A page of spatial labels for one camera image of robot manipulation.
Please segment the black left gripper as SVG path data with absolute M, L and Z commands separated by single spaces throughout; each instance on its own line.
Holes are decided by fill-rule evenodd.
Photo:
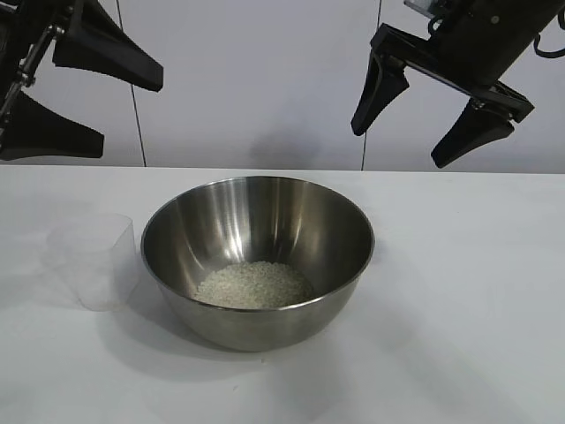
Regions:
M 164 70 L 97 1 L 1 2 L 1 158 L 100 158 L 104 135 L 45 108 L 23 90 L 49 45 L 57 67 L 98 72 L 148 91 Z

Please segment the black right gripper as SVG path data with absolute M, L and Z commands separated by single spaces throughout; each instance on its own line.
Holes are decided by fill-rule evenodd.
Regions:
M 511 120 L 520 122 L 534 109 L 502 75 L 540 34 L 561 17 L 558 1 L 408 2 L 428 18 L 428 36 L 410 34 L 383 23 L 370 41 L 371 53 L 358 106 L 350 121 L 363 135 L 374 120 L 409 87 L 410 67 L 470 97 L 460 117 L 431 153 L 444 168 L 472 150 L 507 138 Z

